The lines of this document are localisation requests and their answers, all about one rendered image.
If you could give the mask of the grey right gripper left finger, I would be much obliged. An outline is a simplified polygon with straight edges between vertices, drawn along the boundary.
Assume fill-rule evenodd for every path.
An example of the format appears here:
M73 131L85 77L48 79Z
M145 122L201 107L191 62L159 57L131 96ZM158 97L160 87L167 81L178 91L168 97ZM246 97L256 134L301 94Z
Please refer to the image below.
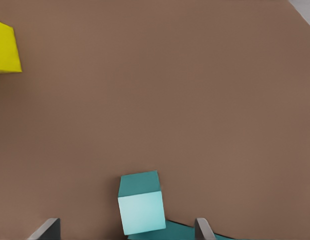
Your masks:
M31 236L26 240L61 240L61 219L47 219Z

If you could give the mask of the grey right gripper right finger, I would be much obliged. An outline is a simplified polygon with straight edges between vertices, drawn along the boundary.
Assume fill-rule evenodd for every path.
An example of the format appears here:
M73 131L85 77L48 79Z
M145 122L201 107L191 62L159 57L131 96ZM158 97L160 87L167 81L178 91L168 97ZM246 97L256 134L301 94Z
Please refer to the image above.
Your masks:
M194 237L195 240L217 240L209 222L203 217L196 218L194 221Z

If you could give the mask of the yellow cube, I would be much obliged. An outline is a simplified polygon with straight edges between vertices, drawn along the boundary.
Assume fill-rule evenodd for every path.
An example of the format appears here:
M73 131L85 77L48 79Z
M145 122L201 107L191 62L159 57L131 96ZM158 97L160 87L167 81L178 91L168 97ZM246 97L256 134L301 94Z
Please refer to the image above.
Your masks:
M14 29L0 22L0 74L22 72Z

